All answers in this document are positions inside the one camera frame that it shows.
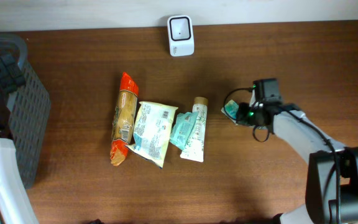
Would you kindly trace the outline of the small teal tissue pack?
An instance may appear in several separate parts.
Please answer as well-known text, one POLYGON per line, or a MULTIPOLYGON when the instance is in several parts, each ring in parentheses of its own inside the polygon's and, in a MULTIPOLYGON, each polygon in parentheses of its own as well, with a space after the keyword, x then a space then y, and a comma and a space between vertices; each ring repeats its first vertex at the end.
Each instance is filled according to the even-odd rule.
POLYGON ((221 108, 221 112, 236 124, 236 113, 238 109, 239 105, 234 100, 230 100, 221 108))

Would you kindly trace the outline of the teal sachet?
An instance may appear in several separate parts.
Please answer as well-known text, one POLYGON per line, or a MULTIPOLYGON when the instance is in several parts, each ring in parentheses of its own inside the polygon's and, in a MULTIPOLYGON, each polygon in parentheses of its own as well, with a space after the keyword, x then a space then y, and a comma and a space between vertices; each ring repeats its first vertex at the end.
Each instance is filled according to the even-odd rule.
POLYGON ((170 134, 170 142, 182 151, 195 125, 198 112, 179 113, 170 134))

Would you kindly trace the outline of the white bamboo print tube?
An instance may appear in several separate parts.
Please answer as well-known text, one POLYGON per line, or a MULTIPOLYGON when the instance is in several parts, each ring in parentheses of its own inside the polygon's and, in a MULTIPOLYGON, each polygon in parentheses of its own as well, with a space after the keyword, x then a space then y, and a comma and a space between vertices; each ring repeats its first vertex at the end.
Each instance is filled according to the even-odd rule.
POLYGON ((208 99, 197 96, 194 99, 192 112, 197 112, 195 125, 185 144, 185 149, 180 154, 182 159, 196 162, 204 162, 204 139, 206 132, 206 118, 208 112, 208 99))

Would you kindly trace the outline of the white wet wipes pack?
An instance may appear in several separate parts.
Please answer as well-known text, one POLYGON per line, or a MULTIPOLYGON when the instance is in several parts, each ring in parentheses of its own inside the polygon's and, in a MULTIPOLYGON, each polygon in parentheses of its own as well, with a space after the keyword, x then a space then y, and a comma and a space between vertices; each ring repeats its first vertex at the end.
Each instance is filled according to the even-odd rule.
POLYGON ((162 169, 177 109, 176 106, 141 101, 132 134, 135 143, 126 147, 162 169))

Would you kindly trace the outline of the orange cracker snack pack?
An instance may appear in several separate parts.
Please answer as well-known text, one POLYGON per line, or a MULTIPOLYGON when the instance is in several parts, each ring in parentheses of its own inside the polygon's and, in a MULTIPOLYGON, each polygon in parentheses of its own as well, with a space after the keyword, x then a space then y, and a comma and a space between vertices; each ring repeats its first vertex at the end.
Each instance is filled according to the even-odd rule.
POLYGON ((113 166, 119 166, 128 155, 127 145, 132 141, 138 94, 138 85, 124 72, 112 121, 110 160, 113 166))

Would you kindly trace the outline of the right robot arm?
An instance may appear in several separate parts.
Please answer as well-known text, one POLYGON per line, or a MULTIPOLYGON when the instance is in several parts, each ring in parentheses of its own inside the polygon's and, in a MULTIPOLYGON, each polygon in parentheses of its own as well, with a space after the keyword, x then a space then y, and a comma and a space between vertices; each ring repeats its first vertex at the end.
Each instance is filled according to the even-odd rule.
POLYGON ((314 125, 295 104, 286 104, 275 78, 255 80, 249 103, 240 103, 237 124, 266 129, 289 144, 308 165, 304 205, 273 222, 357 223, 358 147, 349 147, 314 125))

